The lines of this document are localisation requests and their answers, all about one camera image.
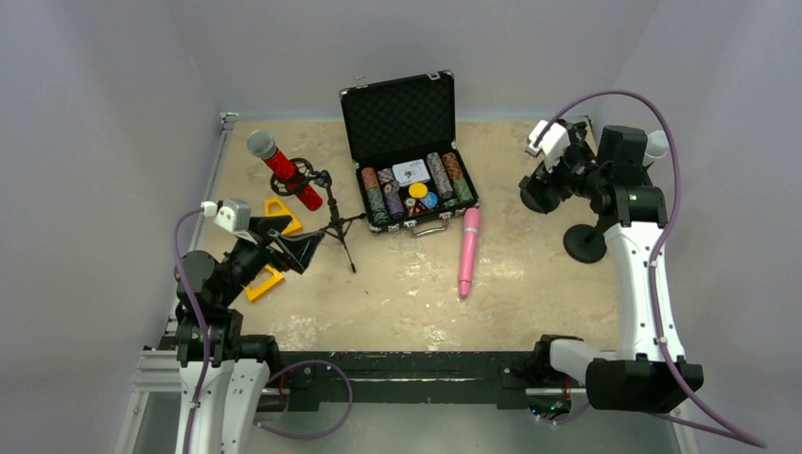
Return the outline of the pink microphone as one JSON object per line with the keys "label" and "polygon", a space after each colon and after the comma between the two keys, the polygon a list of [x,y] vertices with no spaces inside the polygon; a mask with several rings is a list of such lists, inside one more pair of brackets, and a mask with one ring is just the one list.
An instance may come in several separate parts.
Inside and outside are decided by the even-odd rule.
{"label": "pink microphone", "polygon": [[480,211],[471,207],[466,210],[462,225],[461,262],[458,273],[458,296],[465,299],[471,290],[481,226]]}

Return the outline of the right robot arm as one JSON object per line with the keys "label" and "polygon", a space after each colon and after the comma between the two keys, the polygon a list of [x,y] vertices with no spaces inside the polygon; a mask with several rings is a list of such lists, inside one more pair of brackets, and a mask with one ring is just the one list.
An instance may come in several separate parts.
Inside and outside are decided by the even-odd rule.
{"label": "right robot arm", "polygon": [[578,381],[597,410],[666,414],[704,382],[702,367],[687,362],[673,322],[659,244],[669,217],[664,194],[648,174],[652,163],[668,154],[668,140],[663,131],[609,126],[592,148],[586,133],[582,122],[538,122],[527,151],[539,165],[520,182],[520,197],[541,214],[574,196],[589,202],[597,222],[570,227],[563,245],[585,264],[612,258],[618,344],[607,355],[577,337],[545,335],[523,371]]}

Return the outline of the black round-base mic stand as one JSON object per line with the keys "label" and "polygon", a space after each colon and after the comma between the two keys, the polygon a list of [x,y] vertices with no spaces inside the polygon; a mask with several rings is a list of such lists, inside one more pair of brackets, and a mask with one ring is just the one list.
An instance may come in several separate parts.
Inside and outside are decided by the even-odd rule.
{"label": "black round-base mic stand", "polygon": [[593,264],[601,261],[607,253],[604,233],[610,227],[601,220],[596,225],[576,224],[563,235],[563,247],[574,260]]}

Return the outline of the white microphone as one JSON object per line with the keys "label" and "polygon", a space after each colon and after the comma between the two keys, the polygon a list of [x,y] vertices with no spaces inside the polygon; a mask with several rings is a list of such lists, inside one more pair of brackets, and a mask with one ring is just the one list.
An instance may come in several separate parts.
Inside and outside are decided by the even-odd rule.
{"label": "white microphone", "polygon": [[670,145],[667,134],[662,131],[653,131],[647,135],[647,144],[644,150],[643,164],[650,165],[654,161],[663,159],[670,154]]}

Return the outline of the black tripod shock-mount stand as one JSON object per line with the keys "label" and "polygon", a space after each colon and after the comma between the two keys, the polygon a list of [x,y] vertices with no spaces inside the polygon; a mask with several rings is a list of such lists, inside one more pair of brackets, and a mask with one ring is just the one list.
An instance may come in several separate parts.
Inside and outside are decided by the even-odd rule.
{"label": "black tripod shock-mount stand", "polygon": [[352,273],[357,267],[346,244],[346,236],[351,225],[356,220],[366,219],[367,214],[361,213],[352,217],[340,214],[338,202],[333,195],[333,180],[327,170],[315,170],[312,164],[304,158],[288,159],[283,154],[263,162],[271,169],[270,188],[276,196],[295,196],[309,211],[316,211],[327,206],[329,211],[328,223],[320,232],[334,237],[346,252]]}

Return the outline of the red glitter microphone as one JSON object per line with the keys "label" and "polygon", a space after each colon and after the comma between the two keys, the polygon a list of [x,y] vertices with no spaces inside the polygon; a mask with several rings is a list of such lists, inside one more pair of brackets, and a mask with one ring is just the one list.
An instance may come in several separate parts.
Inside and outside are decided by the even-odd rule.
{"label": "red glitter microphone", "polygon": [[274,137],[267,131],[253,131],[247,139],[250,154],[263,161],[273,172],[277,183],[284,187],[285,195],[294,195],[309,211],[323,206],[323,199],[305,182],[305,175],[277,147]]}

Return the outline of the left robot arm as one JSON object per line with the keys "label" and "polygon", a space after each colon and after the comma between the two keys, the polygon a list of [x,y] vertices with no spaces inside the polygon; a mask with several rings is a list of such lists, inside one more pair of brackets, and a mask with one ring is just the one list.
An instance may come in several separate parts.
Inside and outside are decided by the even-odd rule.
{"label": "left robot arm", "polygon": [[302,274],[323,240],[313,232],[286,236],[290,219],[256,217],[236,231],[222,260],[203,250],[181,253],[173,227],[177,360],[182,385],[178,453],[235,453],[245,438],[263,388],[283,364],[272,335],[244,335],[244,317],[231,307],[266,266]]}

